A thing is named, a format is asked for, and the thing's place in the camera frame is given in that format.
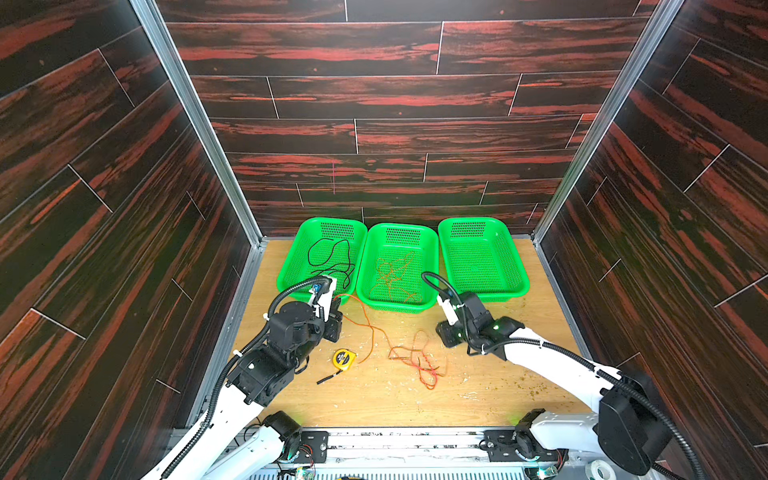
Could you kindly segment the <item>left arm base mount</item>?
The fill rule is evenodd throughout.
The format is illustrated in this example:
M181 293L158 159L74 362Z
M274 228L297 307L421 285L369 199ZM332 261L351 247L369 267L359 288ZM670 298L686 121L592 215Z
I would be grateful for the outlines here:
M274 463L286 465L315 465L326 462L330 433L324 430L299 430L286 441L278 440L282 447Z

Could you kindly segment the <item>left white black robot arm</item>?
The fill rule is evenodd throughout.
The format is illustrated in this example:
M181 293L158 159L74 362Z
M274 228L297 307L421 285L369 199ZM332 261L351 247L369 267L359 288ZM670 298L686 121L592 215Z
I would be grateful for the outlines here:
M236 436L300 372L322 341L340 337L342 314L337 281L319 275L280 292L270 303L262 330L235 351L214 383L207 410L147 473L148 479L246 479L298 449L300 426L278 412L232 452Z

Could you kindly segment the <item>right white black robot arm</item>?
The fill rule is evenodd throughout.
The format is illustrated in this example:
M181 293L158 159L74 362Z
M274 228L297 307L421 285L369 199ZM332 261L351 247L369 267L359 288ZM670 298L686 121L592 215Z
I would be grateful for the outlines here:
M537 465L535 479L552 479L572 452L598 454L636 476L675 473L658 463L676 442L692 474L705 478L690 442L670 418L658 389L644 373L631 373L589 360L503 316L495 318L472 292L458 292L440 275L421 275L436 291L446 318L436 327L442 343L465 345L470 356L493 355L558 385L589 408L587 414L557 414L544 408L525 414L510 431L493 430L481 443L490 460L512 455Z

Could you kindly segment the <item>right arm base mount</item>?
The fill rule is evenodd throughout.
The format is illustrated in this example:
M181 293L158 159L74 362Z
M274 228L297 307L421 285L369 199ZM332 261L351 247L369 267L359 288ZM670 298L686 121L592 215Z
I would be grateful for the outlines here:
M559 462L568 459L566 450L547 450L530 433L515 429L485 430L479 448L491 462Z

